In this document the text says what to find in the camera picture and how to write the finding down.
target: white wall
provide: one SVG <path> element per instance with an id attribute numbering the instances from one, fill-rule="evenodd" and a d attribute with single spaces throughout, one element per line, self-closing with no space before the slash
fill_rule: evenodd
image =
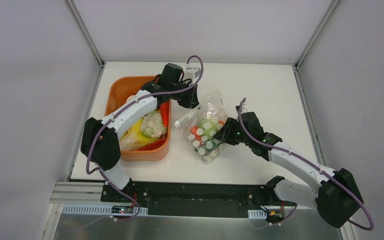
<path id="1" fill-rule="evenodd" d="M 295 63 L 332 0 L 75 0 L 105 61 Z"/>
<path id="2" fill-rule="evenodd" d="M 39 237 L 97 75 L 63 0 L 0 0 L 0 239 Z"/>
<path id="3" fill-rule="evenodd" d="M 374 217 L 360 239 L 384 239 L 384 0 L 342 1 L 301 78 L 327 164 L 353 173 Z"/>

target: clear plastic bag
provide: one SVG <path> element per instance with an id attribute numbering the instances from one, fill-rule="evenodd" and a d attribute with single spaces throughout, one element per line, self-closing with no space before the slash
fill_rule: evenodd
<path id="1" fill-rule="evenodd" d="M 174 124 L 205 163 L 220 154 L 226 145 L 213 136 L 222 129 L 228 116 L 220 90 L 206 95 L 200 104 Z"/>

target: red object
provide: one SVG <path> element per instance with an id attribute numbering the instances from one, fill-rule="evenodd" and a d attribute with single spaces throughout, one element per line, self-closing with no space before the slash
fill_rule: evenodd
<path id="1" fill-rule="evenodd" d="M 133 197 L 135 200 L 137 200 L 137 198 L 136 198 L 136 192 L 133 193 L 132 197 Z"/>
<path id="2" fill-rule="evenodd" d="M 165 102 L 159 106 L 159 110 L 161 111 L 162 124 L 164 127 L 169 125 L 169 102 Z"/>
<path id="3" fill-rule="evenodd" d="M 138 149 L 136 149 L 135 151 L 149 151 L 149 150 L 155 150 L 159 147 L 161 147 L 165 142 L 166 142 L 166 139 L 167 138 L 161 138 L 161 139 L 158 139 L 156 141 L 154 141 L 153 143 L 150 143 L 148 145 L 145 145 L 143 147 L 139 147 Z"/>
<path id="4" fill-rule="evenodd" d="M 196 134 L 197 133 L 197 129 L 198 129 L 198 126 L 193 126 L 190 128 L 190 132 L 193 133 L 193 134 Z"/>

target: green ball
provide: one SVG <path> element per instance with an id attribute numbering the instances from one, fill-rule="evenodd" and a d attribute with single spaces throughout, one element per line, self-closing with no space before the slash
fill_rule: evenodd
<path id="1" fill-rule="evenodd" d="M 199 121 L 198 129 L 202 129 L 203 131 L 202 136 L 207 136 L 209 139 L 211 139 L 213 138 L 214 134 L 218 132 L 217 125 L 219 125 L 218 122 L 214 123 L 212 119 L 204 118 L 201 121 Z"/>

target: metal frame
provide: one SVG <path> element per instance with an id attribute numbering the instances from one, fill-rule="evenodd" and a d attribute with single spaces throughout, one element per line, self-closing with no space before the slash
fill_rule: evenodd
<path id="1" fill-rule="evenodd" d="M 93 90 L 90 94 L 90 101 L 89 103 L 87 104 L 87 111 L 86 111 L 86 114 L 83 118 L 83 123 L 86 122 L 86 120 L 88 120 L 89 118 L 89 115 L 91 114 L 91 111 L 92 111 L 92 106 L 94 104 L 94 101 L 95 101 L 95 97 L 97 95 L 97 92 L 98 92 L 98 87 L 101 83 L 101 78 L 102 78 L 102 74 L 104 73 L 104 69 L 105 69 L 105 64 L 101 66 L 101 68 L 99 69 L 99 73 L 98 73 L 98 77 L 96 79 L 96 82 L 95 82 L 95 86 L 93 87 Z M 76 161 L 76 158 L 77 158 L 77 155 L 79 154 L 79 148 L 80 148 L 80 144 L 82 143 L 82 134 L 83 134 L 83 129 L 84 129 L 84 124 L 82 124 L 81 126 L 81 130 L 79 131 L 78 135 L 76 136 L 76 139 L 77 139 L 77 144 L 75 146 L 75 149 L 74 149 L 74 152 L 72 153 L 72 159 L 71 159 L 71 162 L 70 162 L 70 165 L 69 165 L 69 168 L 68 170 L 65 172 L 65 176 L 64 176 L 64 179 L 66 181 L 69 181 L 70 180 L 70 177 L 71 177 L 71 174 L 72 174 L 72 171 L 73 171 L 73 167 L 74 167 L 74 163 Z"/>
<path id="2" fill-rule="evenodd" d="M 310 40 L 308 41 L 307 45 L 304 48 L 304 51 L 302 52 L 301 56 L 299 57 L 298 61 L 296 62 L 295 66 L 299 70 L 301 65 L 303 64 L 304 60 L 308 56 L 310 50 L 314 46 L 317 39 L 319 39 L 320 33 L 325 28 L 326 23 L 332 16 L 332 14 L 335 12 L 338 4 L 341 2 L 341 0 L 332 0 L 329 7 L 327 8 L 326 12 L 324 13 L 323 17 L 321 18 L 320 23 L 317 25 L 314 33 L 312 34 Z"/>
<path id="3" fill-rule="evenodd" d="M 91 93 L 90 102 L 88 103 L 87 107 L 87 113 L 85 116 L 85 121 L 87 117 L 89 116 L 92 105 L 98 90 L 99 83 L 101 81 L 101 77 L 105 68 L 105 63 L 101 57 L 101 55 L 98 52 L 97 47 L 95 46 L 94 41 L 92 40 L 85 23 L 83 22 L 76 5 L 74 4 L 73 0 L 65 0 L 68 9 L 70 10 L 74 21 L 76 22 L 77 26 L 79 27 L 80 32 L 82 33 L 86 43 L 88 44 L 91 52 L 93 53 L 96 61 L 100 65 L 99 75 L 96 81 L 96 84 L 94 86 L 94 89 Z M 313 142 L 314 151 L 316 153 L 317 161 L 320 164 L 325 165 L 325 160 L 323 157 L 322 149 L 320 146 L 319 138 L 316 132 L 316 128 L 313 121 L 313 115 L 311 111 L 311 107 L 307 98 L 305 86 L 301 80 L 300 77 L 300 66 L 303 64 L 304 60 L 306 59 L 307 55 L 309 54 L 310 50 L 316 43 L 320 33 L 326 26 L 327 21 L 337 8 L 338 4 L 341 2 L 341 0 L 332 0 L 331 4 L 329 5 L 328 9 L 326 10 L 323 18 L 321 19 L 319 25 L 317 26 L 316 30 L 314 31 L 313 35 L 311 36 L 308 44 L 306 45 L 304 51 L 302 52 L 299 60 L 295 65 L 292 66 L 293 72 L 295 74 L 296 84 L 299 89 L 299 95 L 301 98 L 301 102 L 304 108 L 308 128 L 311 133 L 311 140 Z M 67 171 L 65 180 L 68 181 L 70 179 L 70 175 L 73 169 L 74 161 L 78 154 L 78 149 L 81 143 L 81 132 L 78 136 L 78 142 L 76 145 L 75 153 L 71 161 L 71 165 L 69 168 L 69 171 Z M 41 240 L 53 240 L 54 235 L 57 229 L 57 225 L 64 207 L 64 204 L 94 204 L 94 205 L 109 205 L 109 204 L 117 204 L 117 205 L 123 205 L 123 204 L 130 204 L 128 202 L 117 202 L 117 203 L 111 203 L 111 202 L 101 202 L 101 193 L 103 189 L 104 183 L 103 182 L 57 182 L 55 184 L 54 191 L 52 193 L 52 197 L 50 199 L 50 203 L 48 206 L 48 210 L 45 216 L 45 220 L 43 222 L 42 228 L 41 228 Z M 307 209 L 306 207 L 299 206 L 298 209 Z M 342 237 L 344 240 L 358 240 L 358 235 L 356 232 L 356 228 L 351 225 L 350 223 L 346 223 L 341 229 Z"/>
<path id="4" fill-rule="evenodd" d="M 313 114 L 307 98 L 305 86 L 301 80 L 300 72 L 295 66 L 293 73 L 295 74 L 296 85 L 298 86 L 299 96 L 301 98 L 302 107 L 304 108 L 305 118 L 307 120 L 308 130 L 310 131 L 311 141 L 314 147 L 315 158 L 319 164 L 326 166 L 325 158 L 323 157 L 322 147 L 320 146 L 319 137 L 317 135 L 316 127 L 314 125 Z"/>
<path id="5" fill-rule="evenodd" d="M 91 35 L 89 34 L 88 29 L 86 28 L 85 23 L 83 22 L 82 17 L 80 16 L 79 11 L 77 10 L 76 4 L 73 0 L 65 0 L 65 3 L 67 4 L 68 10 L 70 11 L 75 23 L 78 26 L 78 29 L 80 30 L 81 34 L 84 37 L 84 40 L 86 41 L 87 45 L 89 46 L 90 51 L 92 52 L 93 56 L 95 57 L 96 61 L 98 62 L 99 66 L 104 65 L 104 60 L 101 57 L 101 54 L 99 53 L 97 46 L 95 45 L 94 41 L 92 40 Z"/>

